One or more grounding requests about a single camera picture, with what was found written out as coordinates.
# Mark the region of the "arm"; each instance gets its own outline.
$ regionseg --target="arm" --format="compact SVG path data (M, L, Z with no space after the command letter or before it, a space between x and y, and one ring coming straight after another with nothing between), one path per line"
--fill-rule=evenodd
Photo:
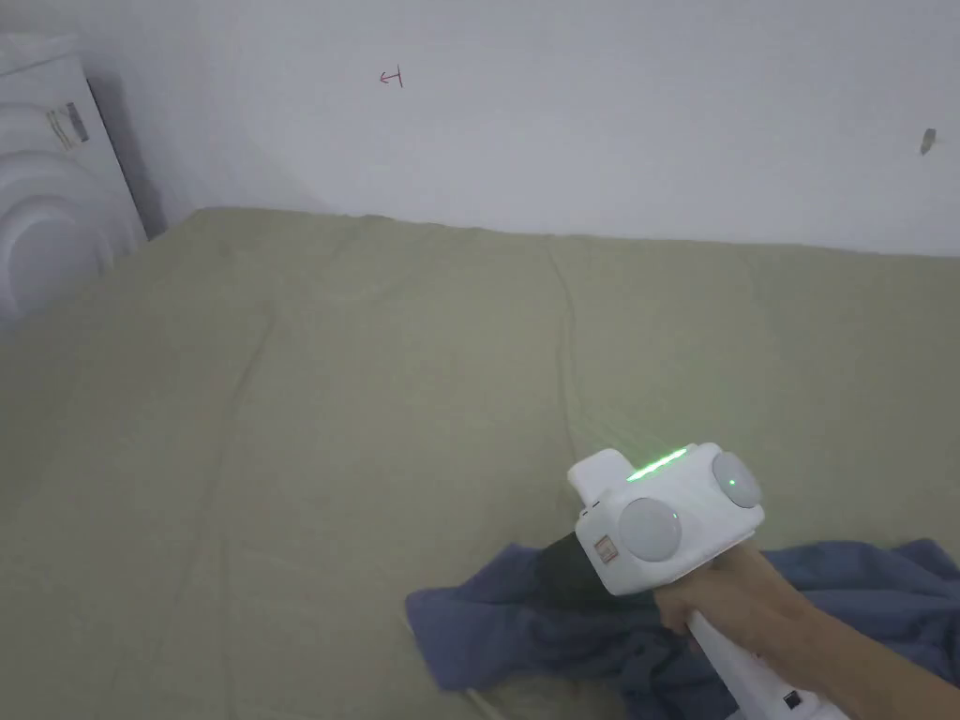
M789 683L830 699L853 720L960 716L960 690L818 611L752 548L736 547L655 594L666 627L685 634L697 610Z

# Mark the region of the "white wall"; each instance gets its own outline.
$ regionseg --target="white wall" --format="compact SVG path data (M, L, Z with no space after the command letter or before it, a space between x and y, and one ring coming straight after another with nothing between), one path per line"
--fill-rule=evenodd
M95 49L152 229L262 204L960 253L955 0L0 8L5 30ZM378 81L398 63L402 90ZM942 142L921 157L928 127Z

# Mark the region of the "device label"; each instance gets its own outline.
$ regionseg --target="device label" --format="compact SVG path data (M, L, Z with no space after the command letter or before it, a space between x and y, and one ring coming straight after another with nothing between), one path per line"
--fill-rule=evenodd
M64 150L73 150L90 139L84 120L73 103L48 110L47 122Z
M616 545L613 544L613 540L610 539L609 535L605 535L599 542L594 544L593 549L597 551L597 555L600 556L603 564L609 563L620 554L616 551Z

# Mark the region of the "washing machine label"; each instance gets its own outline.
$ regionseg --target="washing machine label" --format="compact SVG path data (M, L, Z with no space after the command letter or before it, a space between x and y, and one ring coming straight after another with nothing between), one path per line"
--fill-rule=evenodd
M73 150L90 139L84 120L73 103L47 110L47 122L64 150Z

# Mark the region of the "human hand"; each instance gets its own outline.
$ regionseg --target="human hand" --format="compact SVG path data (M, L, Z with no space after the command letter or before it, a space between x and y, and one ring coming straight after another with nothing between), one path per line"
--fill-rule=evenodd
M654 590L663 625L688 634L690 614L700 612L727 639L756 653L789 683L815 690L815 680L790 648L803 642L820 612L755 548L740 544L676 583Z

